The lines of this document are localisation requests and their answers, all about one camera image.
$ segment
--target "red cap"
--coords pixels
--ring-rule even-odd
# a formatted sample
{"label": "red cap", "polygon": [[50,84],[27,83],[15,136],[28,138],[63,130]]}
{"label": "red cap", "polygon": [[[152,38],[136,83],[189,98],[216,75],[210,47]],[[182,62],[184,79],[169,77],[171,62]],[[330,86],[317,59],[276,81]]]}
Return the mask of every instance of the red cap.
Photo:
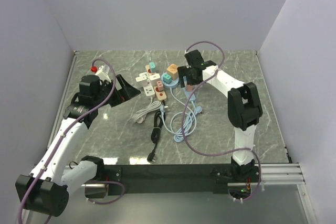
{"label": "red cap", "polygon": [[97,67],[91,67],[91,71],[94,72],[94,73],[97,73],[98,69],[97,69]]}

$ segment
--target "black plug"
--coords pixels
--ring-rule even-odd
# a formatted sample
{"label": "black plug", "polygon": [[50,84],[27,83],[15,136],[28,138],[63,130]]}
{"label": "black plug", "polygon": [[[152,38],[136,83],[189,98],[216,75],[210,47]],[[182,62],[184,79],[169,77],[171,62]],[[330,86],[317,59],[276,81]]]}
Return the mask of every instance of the black plug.
{"label": "black plug", "polygon": [[155,162],[154,157],[155,157],[155,153],[151,152],[147,157],[147,161],[148,162]]}

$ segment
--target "white wall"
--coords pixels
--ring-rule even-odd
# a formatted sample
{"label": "white wall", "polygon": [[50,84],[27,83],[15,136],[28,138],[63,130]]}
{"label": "white wall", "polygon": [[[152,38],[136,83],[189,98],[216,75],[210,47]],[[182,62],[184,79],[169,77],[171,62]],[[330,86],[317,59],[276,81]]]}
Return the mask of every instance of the white wall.
{"label": "white wall", "polygon": [[72,55],[44,0],[0,0],[1,223],[14,223],[15,181],[45,151]]}
{"label": "white wall", "polygon": [[260,49],[285,0],[47,0],[72,49]]}
{"label": "white wall", "polygon": [[336,0],[287,0],[260,51],[285,142],[320,223],[336,223]]}

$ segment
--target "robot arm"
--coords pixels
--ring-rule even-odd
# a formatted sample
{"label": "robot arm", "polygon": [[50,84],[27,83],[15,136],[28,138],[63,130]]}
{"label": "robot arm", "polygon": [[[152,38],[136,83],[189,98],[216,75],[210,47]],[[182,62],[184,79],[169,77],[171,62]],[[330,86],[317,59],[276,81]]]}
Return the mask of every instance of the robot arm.
{"label": "robot arm", "polygon": [[[177,69],[182,87],[184,86],[184,76],[186,76],[187,84],[196,85],[213,76],[218,70],[218,66],[214,62],[205,62],[198,50],[186,53],[185,58],[188,65]],[[256,85],[252,82],[243,83],[221,69],[207,83],[228,98],[228,117],[235,127],[235,148],[253,149],[256,125],[262,116]],[[254,162],[253,154],[250,151],[234,152],[233,160],[238,166]]]}
{"label": "robot arm", "polygon": [[[43,169],[44,173],[30,192],[25,209],[43,214],[59,216],[65,209],[69,196],[88,180],[104,179],[104,162],[98,157],[86,156],[70,171],[65,171],[67,162],[91,123],[98,115],[93,111],[81,121],[77,122],[64,137],[54,157],[47,167],[46,160],[54,150],[57,140],[64,130],[78,117],[100,104],[112,89],[113,83],[107,75],[106,67],[100,68],[95,75],[82,77],[79,92],[74,95],[71,104],[66,108],[64,119],[54,141],[41,161],[31,171],[29,176],[20,175],[15,183],[20,201],[23,200],[28,187]],[[105,105],[116,106],[140,94],[140,91],[129,85],[121,75],[116,76],[121,89],[114,90]]]}

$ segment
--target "marble tabletop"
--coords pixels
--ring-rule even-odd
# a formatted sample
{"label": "marble tabletop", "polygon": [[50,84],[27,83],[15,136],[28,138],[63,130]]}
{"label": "marble tabletop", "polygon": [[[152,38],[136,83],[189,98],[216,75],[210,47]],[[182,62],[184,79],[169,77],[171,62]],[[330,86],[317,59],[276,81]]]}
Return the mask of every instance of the marble tabletop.
{"label": "marble tabletop", "polygon": [[[219,51],[201,51],[204,60],[220,62]],[[65,102],[62,108],[69,105],[72,96],[78,91],[82,76],[90,74],[91,62],[102,57],[108,60],[116,73],[122,74],[126,81],[136,87],[135,78],[145,72],[145,65],[155,62],[157,72],[162,74],[174,63],[184,66],[184,51],[80,51],[77,57]],[[287,163],[285,145],[280,133],[276,116],[269,98],[265,80],[261,72],[255,51],[227,51],[222,69],[229,75],[243,82],[254,82],[257,85],[264,114],[260,118],[255,133],[255,151],[262,163]],[[92,123],[89,131],[75,149],[71,161],[79,161],[86,155],[108,158],[109,163],[147,164],[146,158],[154,144],[150,140],[153,130],[154,113],[149,114],[142,124],[134,123],[131,116],[147,106],[150,99],[143,89],[142,93],[118,106],[104,106]],[[186,101],[183,90],[178,86],[174,94],[183,102]],[[174,100],[166,90],[169,107],[166,121],[183,106]],[[202,86],[196,93],[196,105],[203,108],[197,115],[197,128],[188,137],[190,143],[199,151],[219,153],[234,148],[234,128],[227,117],[227,99],[209,84]],[[180,118],[176,119],[175,130],[180,127]],[[184,142],[177,143],[173,135],[162,129],[160,143],[156,150],[155,164],[209,164],[229,163],[231,155],[220,157],[200,156],[192,152]]]}

